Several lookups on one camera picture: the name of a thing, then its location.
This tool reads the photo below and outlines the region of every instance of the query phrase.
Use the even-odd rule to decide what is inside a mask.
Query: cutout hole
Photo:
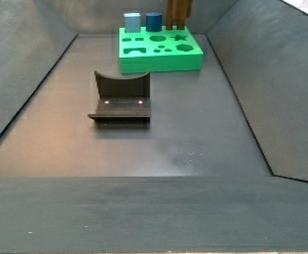
[[[189,52],[192,51],[195,48],[193,46],[188,45],[188,44],[181,44],[177,46],[177,50],[181,52]]]
[[[188,36],[183,36],[183,35],[177,35],[173,37],[176,39],[176,41],[188,41]]]
[[[153,42],[157,42],[157,43],[167,41],[167,37],[165,36],[152,36],[149,39]]]
[[[132,52],[140,52],[140,53],[145,54],[148,52],[148,50],[147,50],[147,48],[129,48],[129,49],[124,50],[125,54],[131,54]]]

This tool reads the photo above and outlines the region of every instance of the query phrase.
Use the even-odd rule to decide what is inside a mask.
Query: gray wall
[[[308,181],[308,15],[239,0],[210,37],[272,171]]]
[[[76,36],[42,0],[0,0],[0,133]]]
[[[117,33],[122,14],[167,12],[167,0],[46,0],[82,34]],[[193,33],[206,34],[236,0],[195,0],[188,25]]]

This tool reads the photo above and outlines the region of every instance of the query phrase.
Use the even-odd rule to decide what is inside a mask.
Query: bin floor
[[[270,175],[197,39],[203,71],[153,73],[151,126],[100,128],[117,38],[77,39],[0,140],[0,253],[308,251],[308,184]]]
[[[270,176],[206,36],[201,71],[152,74],[152,122],[97,125],[94,71],[118,38],[81,36],[0,142],[0,177]]]

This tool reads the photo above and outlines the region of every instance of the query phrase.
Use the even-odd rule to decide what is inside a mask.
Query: black bracket
[[[136,78],[96,72],[96,82],[100,100],[96,113],[88,115],[93,120],[151,119],[151,72]]]

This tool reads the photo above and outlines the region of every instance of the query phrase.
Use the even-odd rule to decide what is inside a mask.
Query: white surface
[[[125,13],[124,14],[127,18],[133,18],[133,17],[141,17],[141,14],[140,13]]]
[[[308,13],[308,0],[283,0],[283,1],[294,5],[303,12]]]

